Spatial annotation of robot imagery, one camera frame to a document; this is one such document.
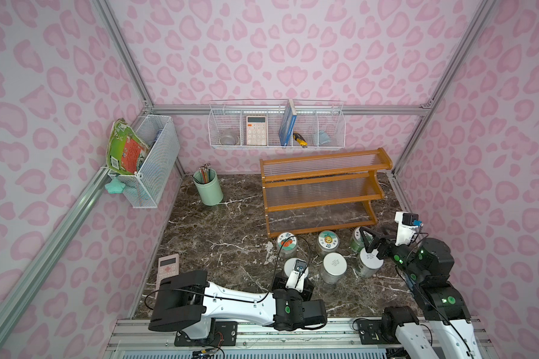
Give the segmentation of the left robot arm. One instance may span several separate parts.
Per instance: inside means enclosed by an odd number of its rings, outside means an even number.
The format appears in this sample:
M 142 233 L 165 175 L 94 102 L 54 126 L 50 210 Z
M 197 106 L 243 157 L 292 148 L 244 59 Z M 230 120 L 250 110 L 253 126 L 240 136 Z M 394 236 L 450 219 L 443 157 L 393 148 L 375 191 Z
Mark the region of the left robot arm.
M 241 320 L 277 331 L 317 330 L 328 323 L 324 301 L 304 299 L 295 288 L 241 292 L 208 281 L 206 271 L 196 270 L 160 281 L 148 329 L 203 340 L 217 320 Z

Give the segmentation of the green label white-lid jar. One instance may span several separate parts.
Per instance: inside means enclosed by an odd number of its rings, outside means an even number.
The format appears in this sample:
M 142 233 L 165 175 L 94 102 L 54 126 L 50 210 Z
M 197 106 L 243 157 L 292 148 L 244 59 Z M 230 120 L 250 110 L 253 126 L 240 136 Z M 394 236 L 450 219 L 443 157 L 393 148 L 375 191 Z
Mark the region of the green label white-lid jar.
M 308 276 L 308 263 L 297 257 L 288 259 L 284 264 L 284 276 L 290 278 L 294 272 L 298 272 L 301 275 L 301 281 L 305 280 Z

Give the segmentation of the tomato lid seed jar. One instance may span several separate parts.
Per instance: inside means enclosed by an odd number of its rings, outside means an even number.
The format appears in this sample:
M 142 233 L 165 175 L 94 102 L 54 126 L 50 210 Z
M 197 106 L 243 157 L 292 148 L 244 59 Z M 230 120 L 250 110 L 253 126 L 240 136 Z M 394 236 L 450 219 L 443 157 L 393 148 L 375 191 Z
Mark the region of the tomato lid seed jar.
M 296 256 L 298 240 L 293 233 L 281 233 L 276 241 L 278 256 L 283 259 L 290 259 Z

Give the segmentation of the green leaf lid seed jar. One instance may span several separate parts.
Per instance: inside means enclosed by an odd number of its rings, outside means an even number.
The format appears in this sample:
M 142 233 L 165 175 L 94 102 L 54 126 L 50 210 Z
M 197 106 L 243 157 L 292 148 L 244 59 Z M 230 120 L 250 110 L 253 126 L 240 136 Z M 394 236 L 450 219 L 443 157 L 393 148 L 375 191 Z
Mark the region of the green leaf lid seed jar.
M 353 236 L 352 236 L 352 239 L 350 241 L 350 249 L 355 254 L 359 254 L 359 252 L 362 251 L 362 249 L 364 249 L 364 243 L 362 241 L 362 237 L 360 236 L 359 228 L 360 227 L 357 227 L 353 231 Z

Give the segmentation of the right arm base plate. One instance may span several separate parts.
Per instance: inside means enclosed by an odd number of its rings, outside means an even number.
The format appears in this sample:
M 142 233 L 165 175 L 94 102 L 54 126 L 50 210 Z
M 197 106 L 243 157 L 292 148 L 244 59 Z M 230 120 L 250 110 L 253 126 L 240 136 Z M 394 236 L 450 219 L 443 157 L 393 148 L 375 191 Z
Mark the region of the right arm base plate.
M 383 320 L 358 318 L 353 321 L 352 328 L 358 333 L 362 345 L 399 344 L 399 341 L 383 328 Z

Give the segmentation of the sunflower lid seed jar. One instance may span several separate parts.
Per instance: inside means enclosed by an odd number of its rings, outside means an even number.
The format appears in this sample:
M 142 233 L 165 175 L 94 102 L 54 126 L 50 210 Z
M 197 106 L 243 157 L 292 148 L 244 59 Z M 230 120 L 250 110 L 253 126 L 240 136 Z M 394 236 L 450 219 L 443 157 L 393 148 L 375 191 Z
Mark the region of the sunflower lid seed jar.
M 332 230 L 324 230 L 318 235 L 318 248 L 320 255 L 325 257 L 327 254 L 334 253 L 338 250 L 340 239 Z

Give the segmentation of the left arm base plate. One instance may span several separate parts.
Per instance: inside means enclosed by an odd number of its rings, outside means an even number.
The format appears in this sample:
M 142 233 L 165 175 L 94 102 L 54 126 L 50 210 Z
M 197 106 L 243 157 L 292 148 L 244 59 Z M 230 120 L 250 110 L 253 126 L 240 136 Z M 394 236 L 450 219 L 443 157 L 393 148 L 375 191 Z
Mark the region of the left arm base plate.
M 175 346 L 236 346 L 238 322 L 201 321 L 176 334 Z

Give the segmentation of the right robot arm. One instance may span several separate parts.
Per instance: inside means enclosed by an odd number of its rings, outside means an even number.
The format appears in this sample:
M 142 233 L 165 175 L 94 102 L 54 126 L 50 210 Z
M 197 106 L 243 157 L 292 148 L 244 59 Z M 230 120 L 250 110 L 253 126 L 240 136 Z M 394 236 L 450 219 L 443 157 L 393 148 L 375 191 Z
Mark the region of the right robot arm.
M 405 244 L 388 234 L 360 227 L 367 254 L 391 260 L 429 323 L 427 337 L 422 323 L 408 306 L 387 307 L 380 320 L 357 320 L 362 338 L 398 344 L 411 358 L 437 358 L 438 343 L 446 358 L 480 358 L 470 311 L 464 297 L 449 281 L 455 260 L 440 239 L 416 230 Z

